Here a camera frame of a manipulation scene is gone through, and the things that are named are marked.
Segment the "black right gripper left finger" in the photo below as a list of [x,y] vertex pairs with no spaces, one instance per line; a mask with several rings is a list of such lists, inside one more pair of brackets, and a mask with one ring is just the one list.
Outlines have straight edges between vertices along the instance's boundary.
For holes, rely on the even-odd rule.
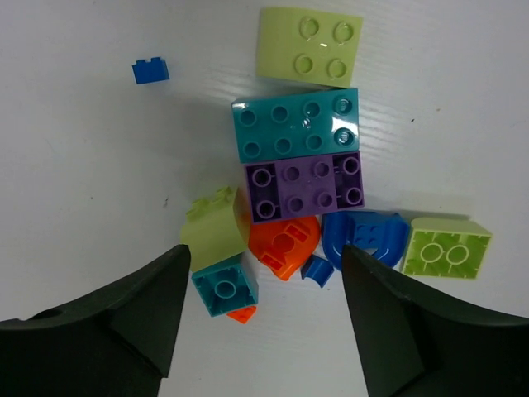
[[27,320],[1,323],[3,396],[156,396],[168,377],[191,255],[148,265]]

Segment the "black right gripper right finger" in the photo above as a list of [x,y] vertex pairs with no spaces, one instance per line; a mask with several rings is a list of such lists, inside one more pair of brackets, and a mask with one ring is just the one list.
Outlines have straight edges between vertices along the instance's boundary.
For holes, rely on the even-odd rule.
[[457,299],[354,246],[342,280],[370,396],[526,396],[528,320]]

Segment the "teal 2x4 lego brick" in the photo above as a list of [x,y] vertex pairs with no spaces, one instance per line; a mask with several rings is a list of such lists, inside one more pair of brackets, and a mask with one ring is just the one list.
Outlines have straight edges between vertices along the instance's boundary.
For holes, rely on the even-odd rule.
[[357,151],[359,91],[341,88],[231,104],[241,163]]

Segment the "purple 2x4 lego brick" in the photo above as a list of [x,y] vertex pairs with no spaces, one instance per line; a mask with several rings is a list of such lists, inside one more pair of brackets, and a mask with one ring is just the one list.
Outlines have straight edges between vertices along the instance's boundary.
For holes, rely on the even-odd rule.
[[248,164],[245,179],[255,224],[365,204],[359,151]]

